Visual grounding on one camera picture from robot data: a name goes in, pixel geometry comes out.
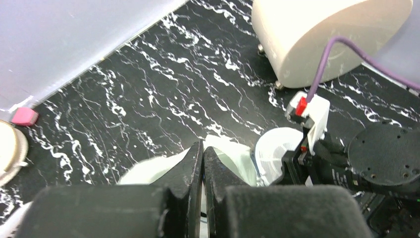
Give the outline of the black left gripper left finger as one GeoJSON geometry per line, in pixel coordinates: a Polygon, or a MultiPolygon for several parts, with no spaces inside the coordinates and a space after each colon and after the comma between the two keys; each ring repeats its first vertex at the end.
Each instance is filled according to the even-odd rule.
{"type": "Polygon", "coordinates": [[[50,186],[27,210],[17,238],[197,238],[203,142],[145,185],[50,186]]]}

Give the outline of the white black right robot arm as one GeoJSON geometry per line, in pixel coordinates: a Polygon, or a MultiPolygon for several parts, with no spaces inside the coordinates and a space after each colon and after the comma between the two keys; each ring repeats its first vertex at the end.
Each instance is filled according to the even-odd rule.
{"type": "Polygon", "coordinates": [[[347,145],[326,133],[309,151],[309,133],[282,158],[275,185],[330,184],[351,191],[376,238],[420,235],[420,132],[374,123],[347,145]]]}

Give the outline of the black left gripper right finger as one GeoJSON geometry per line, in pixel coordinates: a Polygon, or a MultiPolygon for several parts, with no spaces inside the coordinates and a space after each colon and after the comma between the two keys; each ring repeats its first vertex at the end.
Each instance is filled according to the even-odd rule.
{"type": "Polygon", "coordinates": [[[358,204],[333,185],[253,187],[204,151],[211,238],[369,238],[358,204]]]}

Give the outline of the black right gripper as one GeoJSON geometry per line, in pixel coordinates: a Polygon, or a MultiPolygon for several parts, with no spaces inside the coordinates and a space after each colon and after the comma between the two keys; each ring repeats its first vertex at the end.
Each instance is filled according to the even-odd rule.
{"type": "Polygon", "coordinates": [[[361,177],[352,173],[345,146],[332,138],[315,143],[315,155],[309,152],[306,138],[287,149],[282,158],[281,185],[305,185],[310,179],[313,185],[330,184],[350,191],[361,190],[361,177]]]}

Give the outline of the white bra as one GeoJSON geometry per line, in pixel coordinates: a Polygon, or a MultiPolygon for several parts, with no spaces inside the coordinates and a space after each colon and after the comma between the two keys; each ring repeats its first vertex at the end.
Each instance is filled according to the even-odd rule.
{"type": "MultiPolygon", "coordinates": [[[[252,186],[257,184],[257,172],[251,159],[250,147],[214,135],[208,135],[203,141],[203,145],[204,149],[213,147],[221,162],[245,183],[252,186]]],[[[188,151],[186,149],[170,157],[156,156],[142,160],[132,166],[117,184],[153,183],[178,164],[188,151]]],[[[31,205],[32,202],[22,205],[0,226],[2,238],[15,237],[15,233],[31,205]]]]}

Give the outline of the white cylindrical mesh laundry bag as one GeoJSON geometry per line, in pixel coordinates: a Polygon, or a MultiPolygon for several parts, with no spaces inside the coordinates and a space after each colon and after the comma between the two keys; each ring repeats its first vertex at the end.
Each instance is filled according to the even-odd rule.
{"type": "Polygon", "coordinates": [[[290,127],[270,129],[258,139],[253,161],[259,186],[268,186],[283,176],[283,156],[295,151],[302,139],[303,133],[290,127]]]}

